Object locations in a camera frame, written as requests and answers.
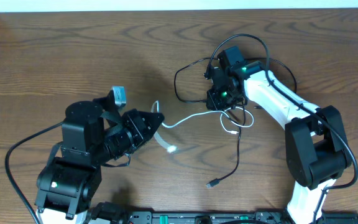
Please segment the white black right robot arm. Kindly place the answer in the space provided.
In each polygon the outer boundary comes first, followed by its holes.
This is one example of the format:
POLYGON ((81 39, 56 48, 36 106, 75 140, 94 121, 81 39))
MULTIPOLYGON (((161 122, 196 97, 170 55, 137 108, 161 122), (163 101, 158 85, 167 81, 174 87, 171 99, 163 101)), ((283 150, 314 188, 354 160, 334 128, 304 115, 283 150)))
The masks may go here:
POLYGON ((210 110, 223 111, 241 100, 261 106, 285 131, 288 169, 295 180, 287 212, 294 223, 316 223, 322 205, 346 168, 357 162, 346 139, 340 112, 320 108, 282 85, 260 62, 220 62, 209 66, 205 77, 210 110))

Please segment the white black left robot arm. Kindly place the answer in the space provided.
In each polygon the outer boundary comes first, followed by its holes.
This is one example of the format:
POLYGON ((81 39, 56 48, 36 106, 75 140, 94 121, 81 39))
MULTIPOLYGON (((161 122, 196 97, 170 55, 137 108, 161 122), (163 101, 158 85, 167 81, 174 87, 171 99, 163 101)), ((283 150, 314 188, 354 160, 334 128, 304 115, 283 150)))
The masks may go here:
POLYGON ((59 145, 62 156, 48 161, 37 179, 39 214, 55 210, 72 221, 87 211, 102 181, 101 168, 111 160, 131 157, 164 121, 161 113, 130 110, 106 130, 108 116, 101 108, 66 111, 59 145))

